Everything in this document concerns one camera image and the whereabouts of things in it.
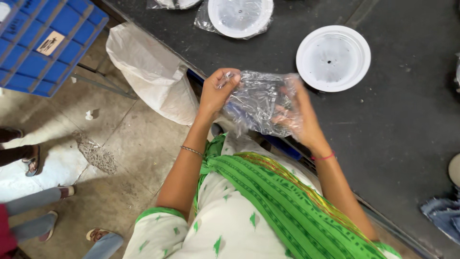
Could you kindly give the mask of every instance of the hand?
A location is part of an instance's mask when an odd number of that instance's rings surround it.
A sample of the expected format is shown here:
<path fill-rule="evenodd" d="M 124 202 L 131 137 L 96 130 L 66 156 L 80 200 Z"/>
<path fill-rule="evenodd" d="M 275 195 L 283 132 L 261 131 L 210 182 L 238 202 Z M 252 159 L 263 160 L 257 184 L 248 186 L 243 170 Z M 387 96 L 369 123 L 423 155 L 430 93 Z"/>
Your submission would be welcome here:
<path fill-rule="evenodd" d="M 218 89 L 218 82 L 228 72 L 234 76 L 221 89 Z M 217 119 L 225 101 L 240 82 L 240 72 L 235 68 L 220 68 L 204 81 L 197 117 L 210 120 L 211 122 Z"/>
<path fill-rule="evenodd" d="M 287 111 L 278 106 L 283 115 L 273 118 L 274 123 L 279 123 L 292 130 L 298 141 L 310 149 L 315 157 L 326 157 L 332 150 L 324 137 L 316 118 L 315 110 L 310 102 L 307 90 L 297 77 L 288 77 L 287 82 L 293 84 L 296 94 L 288 97 L 294 108 L 299 111 L 300 117 L 294 112 Z"/>

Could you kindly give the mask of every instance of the bangle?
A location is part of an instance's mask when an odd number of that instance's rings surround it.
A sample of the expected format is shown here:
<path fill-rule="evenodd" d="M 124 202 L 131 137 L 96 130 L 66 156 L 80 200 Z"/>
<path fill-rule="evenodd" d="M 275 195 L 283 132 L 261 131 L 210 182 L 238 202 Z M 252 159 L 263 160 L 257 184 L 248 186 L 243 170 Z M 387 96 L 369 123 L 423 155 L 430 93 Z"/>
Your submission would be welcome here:
<path fill-rule="evenodd" d="M 333 150 L 333 151 L 332 151 L 332 154 L 328 155 L 327 157 L 316 158 L 316 157 L 314 157 L 314 156 L 311 156 L 311 159 L 312 159 L 312 160 L 326 160 L 326 159 L 328 159 L 328 158 L 333 157 L 334 155 L 335 155 L 335 151 Z"/>
<path fill-rule="evenodd" d="M 188 151 L 192 151 L 192 152 L 194 152 L 194 153 L 197 153 L 198 155 L 201 156 L 201 158 L 204 158 L 203 154 L 200 153 L 200 152 L 198 152 L 198 151 L 195 151 L 195 150 L 193 150 L 193 149 L 191 149 L 191 148 L 184 147 L 184 146 L 180 146 L 180 147 L 183 148 L 183 149 L 187 149 Z"/>

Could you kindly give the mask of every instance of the white sack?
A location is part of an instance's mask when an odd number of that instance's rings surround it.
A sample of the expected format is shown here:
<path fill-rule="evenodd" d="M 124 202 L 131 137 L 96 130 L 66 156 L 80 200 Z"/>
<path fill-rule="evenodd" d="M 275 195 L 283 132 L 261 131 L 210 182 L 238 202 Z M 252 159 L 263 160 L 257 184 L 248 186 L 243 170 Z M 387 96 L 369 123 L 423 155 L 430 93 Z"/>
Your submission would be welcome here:
<path fill-rule="evenodd" d="M 192 125 L 198 101 L 185 75 L 187 67 L 176 55 L 131 23 L 111 28 L 105 47 L 148 106 L 176 123 Z"/>

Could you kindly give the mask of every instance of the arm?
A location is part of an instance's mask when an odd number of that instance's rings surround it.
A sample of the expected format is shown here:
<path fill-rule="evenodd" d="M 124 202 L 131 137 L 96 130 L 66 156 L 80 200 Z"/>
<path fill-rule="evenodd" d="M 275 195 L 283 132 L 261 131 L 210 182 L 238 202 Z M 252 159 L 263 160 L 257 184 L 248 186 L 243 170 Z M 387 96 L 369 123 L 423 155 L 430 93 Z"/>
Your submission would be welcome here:
<path fill-rule="evenodd" d="M 291 82 L 297 92 L 293 103 L 298 104 L 301 124 L 299 125 L 299 119 L 290 118 L 289 112 L 285 113 L 287 116 L 274 118 L 274 122 L 290 127 L 300 143 L 309 148 L 314 157 L 328 157 L 332 154 L 332 149 L 319 126 L 308 93 L 298 79 L 291 79 Z M 335 156 L 317 160 L 315 165 L 324 197 L 344 213 L 369 240 L 378 241 L 375 229 L 359 206 Z"/>
<path fill-rule="evenodd" d="M 221 89 L 217 89 L 218 81 L 227 72 L 238 74 Z M 213 121 L 233 88 L 239 83 L 240 71 L 231 68 L 221 68 L 214 72 L 203 84 L 200 108 L 183 146 L 204 153 L 206 137 Z M 188 220 L 193 197 L 196 193 L 200 177 L 202 157 L 195 152 L 181 148 L 174 165 L 161 187 L 157 207 L 172 208 L 179 211 Z"/>

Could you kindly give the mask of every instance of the green dupatta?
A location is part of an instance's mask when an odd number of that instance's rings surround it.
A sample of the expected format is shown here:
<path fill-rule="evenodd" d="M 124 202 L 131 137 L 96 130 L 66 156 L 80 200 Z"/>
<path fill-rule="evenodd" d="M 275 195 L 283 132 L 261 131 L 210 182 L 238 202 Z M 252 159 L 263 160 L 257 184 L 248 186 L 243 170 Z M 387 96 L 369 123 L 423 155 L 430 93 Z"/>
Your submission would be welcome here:
<path fill-rule="evenodd" d="M 288 256 L 386 259 L 380 248 L 401 257 L 390 246 L 369 241 L 348 217 L 276 161 L 252 152 L 220 155 L 224 140 L 220 135 L 207 143 L 198 190 L 210 171 L 224 176 L 257 208 Z M 194 204 L 196 212 L 197 196 Z"/>

